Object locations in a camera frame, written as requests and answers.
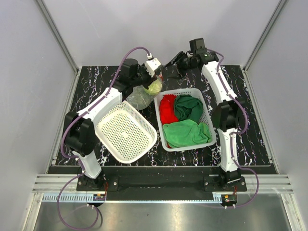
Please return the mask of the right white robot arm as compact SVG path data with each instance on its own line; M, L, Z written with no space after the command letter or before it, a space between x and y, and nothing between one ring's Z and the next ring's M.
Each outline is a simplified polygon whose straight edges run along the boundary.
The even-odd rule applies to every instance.
M221 148L221 162L217 183L229 191L240 183L241 171L236 157L236 137L240 134L240 120L248 121L244 102L238 98L221 70L224 56L208 49L203 38L189 42L190 50L180 51L164 68L168 78L181 79L188 70L198 69L207 79L215 95L217 106L212 115Z

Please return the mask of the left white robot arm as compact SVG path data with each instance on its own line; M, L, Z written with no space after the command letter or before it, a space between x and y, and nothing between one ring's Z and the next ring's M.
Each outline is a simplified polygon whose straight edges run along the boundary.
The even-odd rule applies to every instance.
M84 109L65 115L61 146L80 163L80 187L99 191L106 185L95 154L98 142L124 164L135 162L156 143L155 128L126 99L134 87L149 88L160 67L153 57L142 65L135 59L125 59L102 95Z

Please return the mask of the green fake cabbage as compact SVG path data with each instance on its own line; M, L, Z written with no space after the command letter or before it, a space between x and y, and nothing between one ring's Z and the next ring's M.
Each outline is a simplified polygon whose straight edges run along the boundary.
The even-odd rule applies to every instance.
M149 95L157 95L161 91L162 86L162 82L157 79L147 89L145 88L144 91Z

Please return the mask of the clear zip top bag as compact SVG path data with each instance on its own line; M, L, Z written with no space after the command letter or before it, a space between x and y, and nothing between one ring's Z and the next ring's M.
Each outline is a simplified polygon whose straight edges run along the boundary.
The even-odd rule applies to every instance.
M163 76L156 76L163 84ZM126 101L133 106L136 110L143 110L147 108L154 98L158 95L149 95L144 91L143 86L136 86L133 92L126 98Z

